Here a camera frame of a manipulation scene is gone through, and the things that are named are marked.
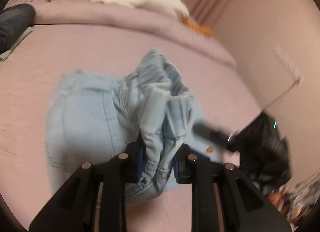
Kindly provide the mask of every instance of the blue fabric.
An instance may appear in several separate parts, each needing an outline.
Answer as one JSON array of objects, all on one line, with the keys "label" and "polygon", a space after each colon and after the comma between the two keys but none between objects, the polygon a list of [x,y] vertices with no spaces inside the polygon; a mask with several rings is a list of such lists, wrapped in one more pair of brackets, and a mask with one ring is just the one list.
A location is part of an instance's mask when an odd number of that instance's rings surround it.
[{"label": "blue fabric", "polygon": [[[191,131],[201,119],[193,92],[175,66],[151,50],[123,79],[84,71],[63,76],[48,114],[47,159],[58,172],[74,171],[85,161],[106,162],[140,130],[146,164],[139,183],[127,184],[125,195],[127,204],[141,203],[177,186],[172,159],[183,142],[205,154],[209,142]],[[218,150],[211,160],[219,161]]]}]

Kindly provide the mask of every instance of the black bag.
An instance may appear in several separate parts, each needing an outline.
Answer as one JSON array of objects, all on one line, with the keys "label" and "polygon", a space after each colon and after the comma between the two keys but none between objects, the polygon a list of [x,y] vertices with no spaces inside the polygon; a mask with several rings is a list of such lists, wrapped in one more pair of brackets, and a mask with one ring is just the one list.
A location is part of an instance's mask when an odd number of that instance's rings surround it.
[{"label": "black bag", "polygon": [[234,136],[227,149],[240,152],[239,169],[264,194],[291,179],[287,140],[280,139],[277,122],[265,112]]}]

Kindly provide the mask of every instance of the pink wall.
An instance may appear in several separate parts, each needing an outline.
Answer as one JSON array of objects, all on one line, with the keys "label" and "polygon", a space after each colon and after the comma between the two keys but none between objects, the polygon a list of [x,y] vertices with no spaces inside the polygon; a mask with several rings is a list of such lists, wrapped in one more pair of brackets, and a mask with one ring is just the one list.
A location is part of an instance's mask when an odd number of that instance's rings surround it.
[{"label": "pink wall", "polygon": [[313,0],[231,0],[213,27],[261,107],[291,84],[272,52],[279,45],[303,80],[269,108],[290,144],[296,183],[320,168],[320,11]]}]

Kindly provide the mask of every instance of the pink bed sheet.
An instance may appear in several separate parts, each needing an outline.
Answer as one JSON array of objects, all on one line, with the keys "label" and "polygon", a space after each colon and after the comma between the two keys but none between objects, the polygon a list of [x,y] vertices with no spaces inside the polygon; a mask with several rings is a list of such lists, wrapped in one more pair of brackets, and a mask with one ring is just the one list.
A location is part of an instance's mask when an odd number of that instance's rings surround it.
[{"label": "pink bed sheet", "polygon": [[[242,129],[260,109],[229,66],[168,39],[103,25],[37,25],[0,64],[0,192],[26,228],[51,197],[44,151],[45,119],[62,73],[82,68],[123,76],[151,48],[183,75],[208,122]],[[189,231],[191,187],[179,186],[129,207],[128,231]]]},{"label": "pink bed sheet", "polygon": [[38,25],[95,24],[138,30],[197,50],[232,68],[236,67],[233,57],[215,38],[194,32],[162,14],[89,0],[9,0],[6,7],[20,3],[28,3],[35,8],[35,24]]}]

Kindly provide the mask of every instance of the bed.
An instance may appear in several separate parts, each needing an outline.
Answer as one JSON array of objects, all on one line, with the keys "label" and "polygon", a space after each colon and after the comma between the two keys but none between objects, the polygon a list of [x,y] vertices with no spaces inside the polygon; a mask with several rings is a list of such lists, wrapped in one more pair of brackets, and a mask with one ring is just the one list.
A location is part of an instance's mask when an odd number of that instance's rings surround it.
[{"label": "bed", "polygon": [[[44,149],[48,104],[61,74],[84,69],[122,77],[151,49],[176,65],[207,121],[241,130],[260,108],[214,38],[146,10],[85,0],[10,0],[36,9],[33,32],[0,64],[0,192],[18,221],[30,222],[51,197]],[[231,155],[223,153],[223,161]],[[127,208],[128,231],[188,231],[191,187]]]}]

